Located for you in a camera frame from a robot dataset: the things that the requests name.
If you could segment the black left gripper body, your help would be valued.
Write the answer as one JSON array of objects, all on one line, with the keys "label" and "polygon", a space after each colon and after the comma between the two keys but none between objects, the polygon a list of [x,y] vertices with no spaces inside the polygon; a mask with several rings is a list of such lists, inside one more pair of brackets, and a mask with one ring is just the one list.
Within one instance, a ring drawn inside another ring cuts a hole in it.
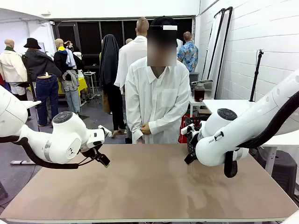
[{"label": "black left gripper body", "polygon": [[90,148],[85,152],[81,151],[81,154],[86,158],[91,158],[92,160],[96,160],[96,161],[100,162],[101,153],[99,152],[99,149],[102,147],[102,145],[103,144],[96,145],[93,148]]}]

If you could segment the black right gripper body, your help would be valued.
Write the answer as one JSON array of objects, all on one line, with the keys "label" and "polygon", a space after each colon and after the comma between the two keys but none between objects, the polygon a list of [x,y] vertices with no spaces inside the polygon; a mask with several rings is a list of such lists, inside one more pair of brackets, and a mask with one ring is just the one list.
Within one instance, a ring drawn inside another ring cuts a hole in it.
[{"label": "black right gripper body", "polygon": [[195,134],[195,135],[189,135],[188,137],[188,152],[191,155],[195,155],[195,149],[196,149],[196,145],[198,143],[200,139],[200,135],[199,134]]}]

